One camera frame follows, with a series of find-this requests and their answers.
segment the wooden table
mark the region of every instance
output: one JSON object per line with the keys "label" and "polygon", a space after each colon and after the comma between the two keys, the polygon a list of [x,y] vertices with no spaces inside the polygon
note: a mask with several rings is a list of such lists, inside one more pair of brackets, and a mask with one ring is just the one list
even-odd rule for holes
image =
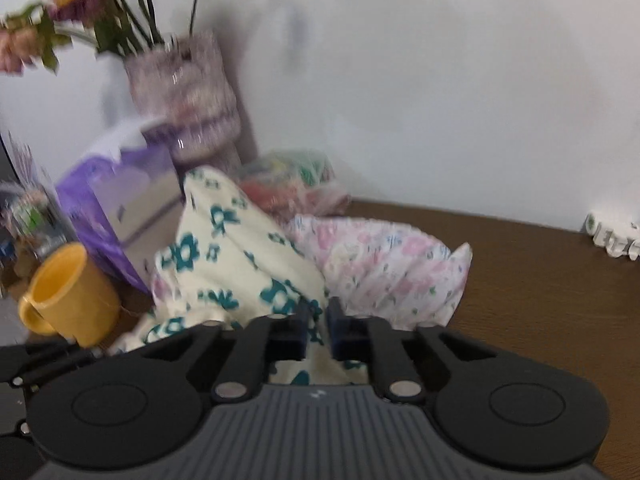
{"label": "wooden table", "polygon": [[450,326],[593,381],[610,428],[596,465],[640,478],[640,262],[585,234],[491,218],[356,202],[349,216],[406,222],[474,252]]}

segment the green leaf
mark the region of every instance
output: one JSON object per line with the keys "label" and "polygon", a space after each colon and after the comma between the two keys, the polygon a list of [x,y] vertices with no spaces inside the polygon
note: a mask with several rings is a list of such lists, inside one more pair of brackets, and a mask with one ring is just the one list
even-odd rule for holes
{"label": "green leaf", "polygon": [[47,45],[42,52],[42,64],[54,74],[58,72],[58,66],[60,64],[50,45]]}
{"label": "green leaf", "polygon": [[113,52],[120,55],[118,51],[119,38],[122,32],[116,26],[112,18],[103,18],[94,23],[95,39],[98,43],[96,52],[103,54],[105,52]]}
{"label": "green leaf", "polygon": [[4,17],[4,25],[10,30],[16,30],[31,25],[31,15],[36,9],[44,7],[44,2],[37,1],[31,2],[27,6],[23,7],[18,12],[12,12]]}
{"label": "green leaf", "polygon": [[71,37],[66,34],[54,34],[50,39],[52,46],[67,46],[72,43]]}
{"label": "green leaf", "polygon": [[38,35],[44,38],[46,41],[49,41],[50,37],[56,33],[53,21],[46,11],[42,13],[42,16],[40,17],[40,23],[36,24],[36,30],[38,31]]}
{"label": "green leaf", "polygon": [[18,15],[27,19],[30,18],[31,15],[33,14],[33,11],[36,9],[40,9],[43,8],[45,5],[45,3],[43,1],[38,1],[38,2],[31,2],[30,4],[27,4],[19,13]]}

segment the teal flower print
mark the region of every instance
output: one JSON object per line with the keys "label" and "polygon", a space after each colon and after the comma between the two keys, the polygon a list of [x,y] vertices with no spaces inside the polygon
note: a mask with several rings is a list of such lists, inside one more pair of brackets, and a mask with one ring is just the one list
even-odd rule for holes
{"label": "teal flower print", "polygon": [[220,183],[214,178],[204,179],[204,186],[210,187],[211,189],[220,189]]}
{"label": "teal flower print", "polygon": [[235,310],[240,306],[238,300],[234,298],[234,294],[230,290],[226,292],[220,290],[217,294],[214,290],[209,290],[206,293],[200,290],[198,291],[198,299],[201,301],[213,301],[225,310]]}
{"label": "teal flower print", "polygon": [[151,335],[158,336],[158,334],[160,333],[160,327],[161,325],[156,325],[151,330],[149,330],[149,332],[147,332],[146,335],[142,338],[142,342],[146,345],[149,343],[149,338],[151,337]]}
{"label": "teal flower print", "polygon": [[298,372],[298,374],[291,381],[291,384],[295,384],[296,386],[309,386],[309,383],[309,372],[307,372],[306,370]]}
{"label": "teal flower print", "polygon": [[291,314],[298,304],[300,295],[284,283],[272,278],[271,288],[263,289],[259,297],[265,303],[271,305],[273,314]]}
{"label": "teal flower print", "polygon": [[244,197],[238,197],[238,198],[232,198],[231,199],[231,205],[236,206],[238,209],[246,209],[247,208],[247,202],[244,199]]}
{"label": "teal flower print", "polygon": [[277,244],[284,245],[287,241],[278,233],[269,233],[269,240],[276,242]]}
{"label": "teal flower print", "polygon": [[204,178],[204,171],[202,168],[193,168],[187,172],[187,175],[193,180],[202,180]]}
{"label": "teal flower print", "polygon": [[166,328],[164,331],[168,335],[177,334],[178,332],[182,332],[184,330],[184,318],[183,317],[172,317],[167,320]]}
{"label": "teal flower print", "polygon": [[258,270],[258,266],[255,263],[255,256],[253,253],[248,253],[247,251],[243,251],[244,252],[244,256],[247,257],[247,259],[251,262],[252,266],[254,266],[254,270]]}
{"label": "teal flower print", "polygon": [[163,269],[168,269],[174,262],[174,252],[172,251],[172,248],[169,247],[167,250],[169,251],[168,257],[166,253],[160,255],[160,266]]}
{"label": "teal flower print", "polygon": [[193,270],[193,263],[200,257],[198,240],[193,237],[192,233],[185,233],[179,245],[173,244],[171,246],[171,254],[177,272],[183,272],[187,269]]}
{"label": "teal flower print", "polygon": [[317,300],[309,301],[309,309],[311,310],[311,316],[313,317],[314,321],[317,323],[320,320],[320,316],[322,316],[322,309],[320,308],[320,305],[318,305],[318,301]]}
{"label": "teal flower print", "polygon": [[291,283],[290,280],[284,280],[284,284],[290,288],[291,290],[293,290],[296,294],[299,294],[300,296],[302,296],[302,292],[300,292],[299,290],[296,289],[295,286],[293,286],[293,283]]}
{"label": "teal flower print", "polygon": [[345,370],[359,370],[364,366],[364,363],[361,363],[360,361],[344,361],[342,366]]}
{"label": "teal flower print", "polygon": [[218,260],[218,253],[220,252],[220,246],[218,244],[209,244],[209,252],[207,253],[206,260],[208,262],[216,262]]}
{"label": "teal flower print", "polygon": [[302,251],[300,251],[295,243],[293,242],[289,242],[289,245],[291,245],[291,248],[293,249],[293,252],[295,252],[298,256],[302,256],[303,258],[305,257],[305,253],[303,253]]}
{"label": "teal flower print", "polygon": [[218,233],[226,235],[226,224],[239,224],[240,220],[233,209],[222,209],[220,204],[211,206],[211,223],[213,224],[213,236]]}
{"label": "teal flower print", "polygon": [[310,335],[309,341],[312,343],[318,343],[320,346],[324,346],[324,341],[322,341],[322,336],[318,332],[318,327],[315,323],[311,328],[307,328],[306,331],[309,332]]}

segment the purple gift bag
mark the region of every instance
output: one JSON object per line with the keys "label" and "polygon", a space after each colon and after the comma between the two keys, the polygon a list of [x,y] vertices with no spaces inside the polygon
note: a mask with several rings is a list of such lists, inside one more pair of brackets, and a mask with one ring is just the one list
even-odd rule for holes
{"label": "purple gift bag", "polygon": [[155,252],[174,241],[182,195],[165,146],[85,159],[56,186],[62,211],[105,272],[148,292]]}

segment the crumpled fabric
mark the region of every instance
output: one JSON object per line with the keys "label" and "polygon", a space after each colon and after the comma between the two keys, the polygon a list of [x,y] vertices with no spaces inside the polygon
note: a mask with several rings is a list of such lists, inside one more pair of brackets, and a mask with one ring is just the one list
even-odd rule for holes
{"label": "crumpled fabric", "polygon": [[466,243],[451,253],[411,225],[367,219],[296,216],[285,231],[348,316],[379,316],[397,330],[446,326],[465,290]]}
{"label": "crumpled fabric", "polygon": [[312,261],[235,183],[210,167],[191,170],[175,244],[156,254],[155,309],[116,343],[130,351],[206,320],[240,330],[252,319],[311,309],[306,359],[271,365],[270,382],[366,383],[366,366],[331,358],[324,279]]}

